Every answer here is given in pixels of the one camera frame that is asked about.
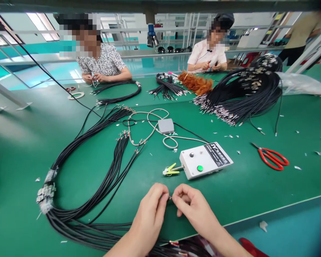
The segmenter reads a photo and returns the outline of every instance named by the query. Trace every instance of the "person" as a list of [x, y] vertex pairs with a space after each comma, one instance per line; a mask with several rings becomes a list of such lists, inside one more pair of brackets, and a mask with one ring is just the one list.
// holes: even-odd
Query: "person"
[[[155, 183], [141, 200], [130, 230], [106, 253], [105, 257], [144, 257], [157, 241], [169, 199], [166, 185]], [[224, 257], [251, 257], [224, 228], [202, 193], [186, 184], [179, 185], [172, 200], [177, 217], [186, 216], [194, 229]]]
[[77, 29], [72, 30], [72, 34], [88, 55], [76, 57], [85, 82], [92, 84], [93, 81], [114, 82], [132, 79], [131, 72], [117, 49], [102, 43], [100, 31], [93, 25], [79, 25]]
[[220, 42], [233, 23], [233, 14], [218, 14], [214, 18], [208, 38], [198, 42], [193, 48], [188, 60], [188, 72], [200, 73], [208, 68], [211, 68], [212, 71], [227, 69], [225, 46], [220, 45]]
[[303, 54], [308, 38], [316, 37], [321, 32], [321, 11], [305, 15], [293, 24], [284, 38], [290, 38], [285, 48], [278, 55], [282, 61], [288, 58], [291, 66]]

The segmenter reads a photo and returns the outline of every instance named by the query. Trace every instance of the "metal terminal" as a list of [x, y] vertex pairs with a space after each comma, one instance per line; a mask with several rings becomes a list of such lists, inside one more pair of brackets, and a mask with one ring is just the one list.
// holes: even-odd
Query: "metal terminal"
[[176, 167], [176, 168], [172, 168], [171, 171], [176, 171], [176, 170], [182, 170], [184, 168], [184, 166], [179, 166], [179, 167]]

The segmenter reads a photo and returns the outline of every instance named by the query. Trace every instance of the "white control box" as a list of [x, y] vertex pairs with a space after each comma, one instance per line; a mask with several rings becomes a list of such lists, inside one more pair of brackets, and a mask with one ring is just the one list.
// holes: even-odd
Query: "white control box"
[[217, 142], [181, 151], [179, 159], [189, 180], [233, 164], [232, 159]]

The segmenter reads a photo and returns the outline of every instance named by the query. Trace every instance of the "yellow clamp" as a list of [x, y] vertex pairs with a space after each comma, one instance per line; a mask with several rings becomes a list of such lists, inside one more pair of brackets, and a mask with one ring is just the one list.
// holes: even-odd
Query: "yellow clamp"
[[168, 168], [165, 168], [165, 170], [163, 171], [163, 175], [173, 175], [173, 174], [178, 174], [179, 171], [171, 171], [171, 169], [176, 165], [176, 163], [174, 163], [173, 165], [171, 165]]

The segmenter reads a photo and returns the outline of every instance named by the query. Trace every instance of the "hand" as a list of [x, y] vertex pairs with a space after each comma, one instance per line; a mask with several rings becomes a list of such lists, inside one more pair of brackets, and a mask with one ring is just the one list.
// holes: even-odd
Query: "hand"
[[200, 63], [200, 68], [202, 70], [207, 70], [209, 68], [209, 62], [202, 62]]
[[176, 187], [172, 200], [177, 207], [177, 216], [182, 213], [194, 229], [205, 239], [213, 242], [222, 228], [202, 193], [186, 184]]
[[109, 77], [102, 75], [100, 73], [95, 73], [93, 76], [93, 80], [99, 81], [99, 82], [109, 82]]
[[168, 199], [169, 190], [166, 185], [155, 183], [140, 202], [127, 233], [135, 240], [142, 256], [146, 256], [157, 241]]
[[212, 67], [212, 70], [213, 70], [213, 71], [216, 71], [216, 70], [219, 70], [220, 68], [221, 68], [221, 64], [218, 63], [216, 66], [214, 65], [214, 66]]
[[89, 84], [93, 84], [93, 78], [92, 75], [90, 74], [86, 74], [86, 75], [82, 75], [82, 78], [85, 82], [89, 83]]

